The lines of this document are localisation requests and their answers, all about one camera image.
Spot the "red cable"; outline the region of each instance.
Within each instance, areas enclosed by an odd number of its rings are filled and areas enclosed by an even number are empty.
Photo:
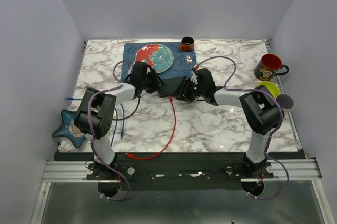
[[[262,173],[260,172],[260,181],[257,183],[258,186],[260,186],[263,183],[263,176]]]
[[[168,98],[170,99],[170,103],[171,103],[171,106],[172,106],[172,110],[173,110],[173,114],[174,114],[174,126],[173,126],[173,131],[172,131],[172,134],[171,134],[171,137],[170,137],[170,140],[168,141],[168,143],[166,144],[166,146],[158,153],[150,156],[150,157],[143,157],[143,158],[140,158],[140,157],[135,157],[133,154],[129,154],[129,153],[126,153],[125,155],[129,158],[132,158],[132,159],[135,159],[135,160],[149,160],[149,159],[152,159],[154,157],[157,157],[158,155],[160,155],[161,153],[164,152],[164,150],[170,145],[172,139],[173,139],[173,135],[174,135],[174,131],[175,131],[175,126],[177,124],[177,116],[175,114],[175,108],[173,106],[173,100],[172,100],[172,97],[171,96],[168,96]]]

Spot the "marble tabletop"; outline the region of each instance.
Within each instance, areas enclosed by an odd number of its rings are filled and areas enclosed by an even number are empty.
[[[112,69],[122,60],[125,43],[174,41],[179,40],[89,40],[74,97],[81,98],[88,86],[95,89],[117,86]],[[254,77],[253,70],[261,56],[267,53],[267,48],[262,40],[196,40],[195,53],[198,62],[215,55],[232,58],[237,63],[237,72],[228,87],[247,89],[256,87],[260,82]],[[210,60],[202,66],[211,71],[217,86],[223,85],[233,71],[232,63],[225,59]],[[116,75],[120,73],[121,67],[116,70]],[[126,116],[135,109],[137,101],[123,103]],[[178,100],[173,103],[177,126],[167,152],[244,152],[248,149],[251,128],[241,108]],[[79,104],[80,101],[73,101],[70,110],[77,110]],[[117,109],[121,117],[120,106]],[[170,139],[173,123],[168,98],[158,98],[157,92],[144,95],[136,113],[125,121],[122,138],[122,123],[118,123],[113,149],[115,152],[158,152]],[[293,128],[290,117],[286,116],[271,141],[269,151],[297,151]],[[91,152],[91,149],[87,141],[77,149],[69,139],[62,138],[59,151]]]

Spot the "yellow bowl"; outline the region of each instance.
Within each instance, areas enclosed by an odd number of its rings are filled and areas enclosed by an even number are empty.
[[[267,89],[269,90],[269,92],[273,95],[273,97],[276,99],[277,96],[280,94],[280,89],[279,87],[272,83],[272,82],[269,82],[269,81],[263,81],[261,83],[259,83],[259,85],[264,85],[267,87]]]

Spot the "blue star-shaped object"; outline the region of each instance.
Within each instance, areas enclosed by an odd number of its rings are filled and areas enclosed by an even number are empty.
[[[61,111],[62,124],[53,133],[53,137],[67,137],[74,147],[79,148],[86,139],[80,129],[74,125],[75,113],[68,110]]]

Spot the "blue placemat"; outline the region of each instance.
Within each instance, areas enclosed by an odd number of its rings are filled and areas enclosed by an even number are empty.
[[[167,46],[173,53],[174,61],[172,66],[159,74],[161,79],[174,78],[178,76],[192,76],[191,66],[186,63],[186,56],[189,55],[192,60],[192,66],[196,64],[195,52],[182,52],[179,50],[180,42],[149,42],[149,43],[126,43],[124,45],[123,60],[134,61],[135,56],[138,50],[143,46],[150,44],[162,44]],[[130,63],[123,63],[122,66],[122,77],[121,80],[124,80],[128,75],[128,70],[130,69]]]

